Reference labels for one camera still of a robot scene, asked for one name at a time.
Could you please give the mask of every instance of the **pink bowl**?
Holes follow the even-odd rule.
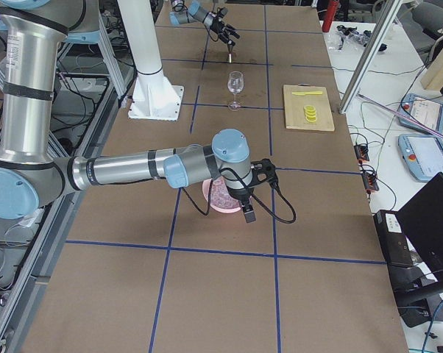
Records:
[[[210,188],[211,179],[204,180],[202,183],[202,192],[205,200],[208,201],[208,189]],[[223,178],[218,178],[213,181],[212,196],[210,198],[210,206],[221,213],[234,213],[238,212],[239,207],[238,200],[235,200],[230,196],[227,190],[227,186],[224,183]]]

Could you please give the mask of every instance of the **table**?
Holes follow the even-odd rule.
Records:
[[[335,68],[335,77],[338,89],[341,92],[346,90],[346,87],[352,77],[352,72],[344,71],[342,69],[354,70],[358,60],[361,56],[361,50],[352,45],[344,46],[342,51],[337,51],[338,36],[334,33],[338,25],[356,26],[358,31],[373,30],[374,24],[360,24],[360,23],[343,23],[333,22],[331,32],[325,34],[325,42],[329,47],[328,54],[331,60],[331,65]],[[419,55],[414,50],[411,41],[408,39],[403,28],[399,25],[393,25],[391,31],[384,40],[388,48],[383,53],[379,53],[370,68],[372,71],[382,71],[389,73],[401,73],[411,71],[422,66],[422,61]],[[401,100],[403,94],[407,91],[412,83],[414,77],[419,70],[394,76],[391,74],[378,74],[369,72],[361,85],[361,93],[368,96],[375,101],[382,104],[390,104],[392,108],[398,107],[398,102]],[[415,93],[425,97],[441,96],[440,92],[433,92],[424,90],[420,84],[419,79],[415,82],[411,93]],[[397,119],[393,119],[391,114],[384,112],[378,107],[371,104],[363,105],[363,113],[361,114],[361,100],[356,98],[347,111],[347,121],[350,132],[359,132],[364,135],[369,142],[380,140],[376,134],[386,136],[383,145],[383,151],[380,153],[380,146],[378,144],[371,144],[369,150],[370,165],[374,168],[378,166],[378,177],[380,180],[389,185],[397,195],[397,201],[394,210],[399,210],[417,191],[419,191],[424,183],[418,182],[409,173],[400,150],[398,149],[398,136],[404,133],[418,133],[415,130],[401,126]],[[356,141],[357,135],[351,135],[353,143]],[[358,142],[363,143],[364,139],[358,137]],[[373,193],[370,199],[370,209],[373,213],[380,209],[390,209],[394,204],[394,197],[389,189],[383,183],[379,183],[380,191]],[[424,273],[429,270],[423,265],[420,265]],[[409,329],[403,324],[405,330],[408,346],[412,349],[421,349],[424,339],[423,332],[426,332],[428,323]],[[436,346],[443,345],[443,324],[436,324],[433,326],[433,332],[439,338],[429,340],[427,350],[436,352]]]
[[[179,120],[130,120],[127,106],[103,154],[240,129],[251,158],[279,168],[298,221],[273,222],[259,207],[250,225],[240,214],[203,218],[165,182],[90,189],[23,353],[406,351],[346,118],[333,113],[332,134],[284,128],[284,84],[325,86],[339,105],[315,10],[228,8],[241,35],[232,65],[200,25],[171,27],[165,4],[157,36],[166,76],[185,86]],[[226,107],[234,70],[245,76],[236,113]],[[202,204],[200,189],[188,191]],[[288,217],[270,190],[256,193]]]

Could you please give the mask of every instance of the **blue device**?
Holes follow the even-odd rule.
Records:
[[[406,166],[413,177],[428,182],[440,171],[443,173],[443,142],[430,135],[400,135],[398,137]]]
[[[442,132],[443,130],[443,103],[409,93],[398,107],[398,112],[403,115],[413,116],[422,124],[437,132]],[[427,133],[419,126],[406,121],[399,115],[397,115],[397,118],[401,125]]]

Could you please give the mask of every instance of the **blue cable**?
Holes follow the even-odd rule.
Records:
[[[434,320],[436,320],[437,313],[441,310],[442,307],[443,307],[443,299],[441,300],[441,302],[439,303],[437,308],[434,310],[433,317],[431,318],[430,323],[429,323],[428,331],[426,332],[425,341],[422,343],[421,353],[426,353],[425,348],[426,348],[426,343],[428,342],[428,338],[430,335],[430,329],[433,327],[433,323],[434,323]]]

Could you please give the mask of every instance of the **yellow knife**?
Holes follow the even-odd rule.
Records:
[[[294,96],[309,96],[309,95],[320,95],[323,94],[321,90],[308,90],[306,92],[292,92]]]

